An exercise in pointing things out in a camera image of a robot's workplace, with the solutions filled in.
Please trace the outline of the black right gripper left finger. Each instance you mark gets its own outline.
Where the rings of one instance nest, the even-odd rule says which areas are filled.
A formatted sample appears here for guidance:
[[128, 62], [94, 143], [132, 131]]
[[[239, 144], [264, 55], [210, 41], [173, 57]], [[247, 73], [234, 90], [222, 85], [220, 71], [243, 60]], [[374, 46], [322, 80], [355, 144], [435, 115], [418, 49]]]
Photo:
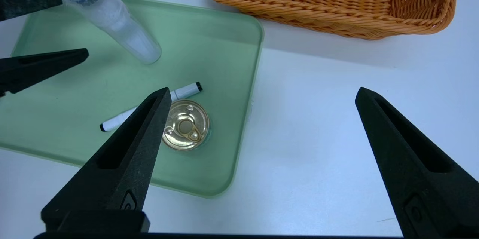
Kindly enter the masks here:
[[41, 211], [46, 233], [146, 233], [143, 212], [171, 106], [165, 87], [154, 91]]

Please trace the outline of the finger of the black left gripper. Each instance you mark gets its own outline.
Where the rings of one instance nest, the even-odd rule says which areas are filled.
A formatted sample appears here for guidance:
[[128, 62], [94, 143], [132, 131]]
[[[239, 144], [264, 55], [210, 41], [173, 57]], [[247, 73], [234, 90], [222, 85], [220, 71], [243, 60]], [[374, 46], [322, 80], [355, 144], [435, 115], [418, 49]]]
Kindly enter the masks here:
[[0, 96], [16, 94], [67, 69], [89, 57], [86, 48], [3, 58], [0, 61]]
[[62, 0], [0, 0], [0, 20], [5, 21], [62, 5]]

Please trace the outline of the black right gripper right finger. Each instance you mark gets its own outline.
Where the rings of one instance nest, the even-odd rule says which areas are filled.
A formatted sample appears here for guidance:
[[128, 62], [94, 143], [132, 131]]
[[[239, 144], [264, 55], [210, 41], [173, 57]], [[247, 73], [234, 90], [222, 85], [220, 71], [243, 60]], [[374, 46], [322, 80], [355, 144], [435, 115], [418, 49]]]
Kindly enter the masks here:
[[479, 185], [380, 94], [355, 105], [405, 238], [477, 238]]

